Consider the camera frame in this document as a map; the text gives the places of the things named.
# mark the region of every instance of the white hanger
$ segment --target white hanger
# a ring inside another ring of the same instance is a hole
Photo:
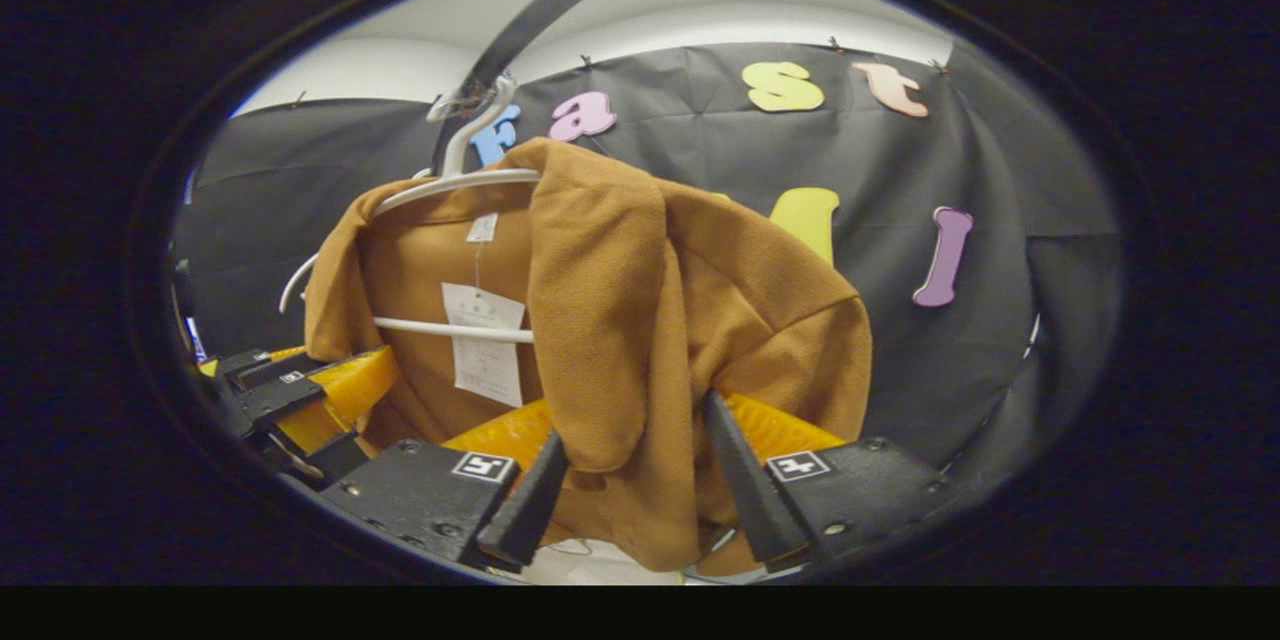
[[[497,92],[493,104],[486,108],[485,113],[481,113],[477,119],[468,122],[468,124],[462,125],[457,133],[449,138],[449,143],[444,147],[444,163],[440,172],[440,179],[435,183],[428,183],[425,186],[417,186],[417,188],[404,189],[402,193],[393,195],[385,198],[376,210],[374,210],[374,216],[378,218],[381,212],[397,209],[402,204],[412,202],[416,198],[425,198],[429,195],[447,193],[449,189],[467,188],[467,186],[497,186],[502,183],[538,183],[541,177],[536,170],[494,170],[494,172],[470,172],[470,174],[462,174],[462,161],[466,155],[467,143],[476,133],[484,131],[498,116],[507,110],[511,99],[516,95],[515,81],[507,78],[507,76],[499,76],[497,81]],[[438,122],[444,116],[443,108],[447,108],[448,102],[436,102],[431,108],[426,119],[429,122]],[[428,170],[417,172],[413,178],[421,178],[429,174]],[[306,275],[307,270],[315,265],[319,253],[311,256],[310,260],[302,262],[302,268],[297,268],[293,271],[293,276],[289,276],[288,284],[284,285],[284,293],[280,294],[280,315],[284,315],[284,308],[288,307],[289,294],[293,293],[294,285]],[[463,326],[463,325],[447,325],[439,323],[417,323],[413,320],[396,320],[396,317],[375,317],[374,325],[387,326],[389,330],[408,330],[411,333],[425,333],[429,335],[448,335],[451,338],[476,338],[481,340],[506,340],[506,343],[532,343],[534,334],[530,330],[492,330],[488,326]]]

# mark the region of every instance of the clothing label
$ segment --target clothing label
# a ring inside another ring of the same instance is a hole
[[[498,228],[498,212],[489,212],[489,215],[481,215],[480,218],[476,218],[476,221],[472,221],[471,232],[467,233],[467,242],[492,243],[493,232],[497,228]]]
[[[449,317],[449,325],[520,330],[525,319],[524,303],[471,285],[442,283],[440,288],[444,292],[444,314]],[[516,343],[453,338],[453,387],[457,389],[516,408],[524,404]]]

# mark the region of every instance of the brown jacket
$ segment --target brown jacket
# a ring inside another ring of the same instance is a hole
[[[700,415],[708,388],[736,390],[856,438],[870,332],[855,289],[758,215],[554,140],[517,145],[493,169],[538,184],[481,186],[372,211],[430,179],[370,189],[325,239],[307,284],[306,347],[338,361],[389,344],[402,379],[371,412],[378,448],[443,443],[509,407],[453,388],[452,340],[379,330],[372,317],[447,323],[440,284],[476,284],[527,306],[536,344],[517,349],[524,402],[548,398],[571,471],[545,541],[617,544],[649,570],[703,561],[755,567]],[[465,242],[499,212],[494,239]]]

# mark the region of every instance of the white wall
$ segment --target white wall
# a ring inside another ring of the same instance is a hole
[[[827,44],[893,58],[946,63],[951,38],[909,28],[881,17],[855,15],[827,6],[780,3],[717,3],[628,17],[552,42],[534,44],[512,63],[518,83],[530,83],[594,61],[654,49],[708,44]],[[239,113],[316,99],[410,99],[434,101],[462,83],[481,49],[448,46],[421,38],[348,37],[312,49],[242,104]]]

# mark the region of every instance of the black strap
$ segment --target black strap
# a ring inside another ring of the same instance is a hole
[[[516,15],[507,27],[498,33],[498,37],[489,44],[480,60],[476,60],[467,79],[463,79],[462,88],[466,97],[480,97],[481,93],[493,88],[494,81],[507,69],[508,65],[521,52],[534,42],[552,22],[558,20],[564,12],[577,5],[582,0],[534,0],[520,15]],[[466,124],[465,116],[448,116],[440,128],[439,140],[435,142],[435,152],[431,154],[431,174],[440,175],[444,166],[444,147],[449,138]]]

